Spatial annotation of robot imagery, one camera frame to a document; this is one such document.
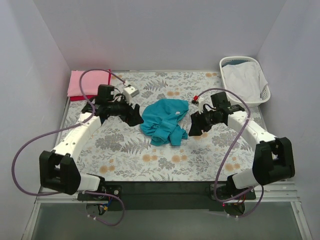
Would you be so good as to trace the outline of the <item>teal t shirt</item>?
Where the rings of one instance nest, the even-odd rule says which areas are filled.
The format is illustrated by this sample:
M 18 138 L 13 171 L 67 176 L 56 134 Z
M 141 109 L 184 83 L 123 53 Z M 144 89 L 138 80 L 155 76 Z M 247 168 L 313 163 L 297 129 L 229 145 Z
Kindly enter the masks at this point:
M 171 144 L 179 147 L 188 138 L 179 122 L 189 111 L 189 103 L 180 99 L 160 99 L 147 106 L 142 113 L 144 123 L 140 125 L 143 134 L 150 137 L 150 144 L 162 146 Z

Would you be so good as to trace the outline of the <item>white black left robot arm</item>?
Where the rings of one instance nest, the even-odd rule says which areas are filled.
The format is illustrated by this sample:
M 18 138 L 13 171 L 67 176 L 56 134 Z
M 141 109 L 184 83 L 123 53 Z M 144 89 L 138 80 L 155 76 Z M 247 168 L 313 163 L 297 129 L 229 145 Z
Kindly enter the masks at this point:
M 119 117 L 130 127 L 144 122 L 140 106 L 132 103 L 139 90 L 132 85 L 116 95 L 113 94 L 114 90 L 114 86 L 99 85 L 97 96 L 87 100 L 75 127 L 51 151 L 41 153 L 39 170 L 42 187 L 68 195 L 89 191 L 95 200 L 106 196 L 104 178 L 80 173 L 76 161 L 90 137 L 109 117 Z

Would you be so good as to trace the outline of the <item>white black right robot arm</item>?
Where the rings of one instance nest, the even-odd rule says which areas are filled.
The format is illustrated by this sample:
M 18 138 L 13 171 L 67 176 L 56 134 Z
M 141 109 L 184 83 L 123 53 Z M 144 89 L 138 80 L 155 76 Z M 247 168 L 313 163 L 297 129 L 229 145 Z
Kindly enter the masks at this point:
M 251 110 L 243 101 L 232 105 L 227 98 L 229 90 L 219 88 L 211 95 L 213 106 L 206 109 L 206 101 L 196 95 L 192 103 L 198 107 L 191 118 L 190 137 L 200 136 L 211 130 L 212 126 L 225 124 L 237 132 L 236 139 L 243 138 L 254 151 L 250 169 L 227 177 L 221 187 L 225 199 L 218 197 L 218 181 L 214 181 L 213 198 L 219 202 L 228 202 L 245 195 L 256 186 L 265 186 L 295 176 L 295 163 L 291 141 L 286 137 L 277 137 L 251 119 Z

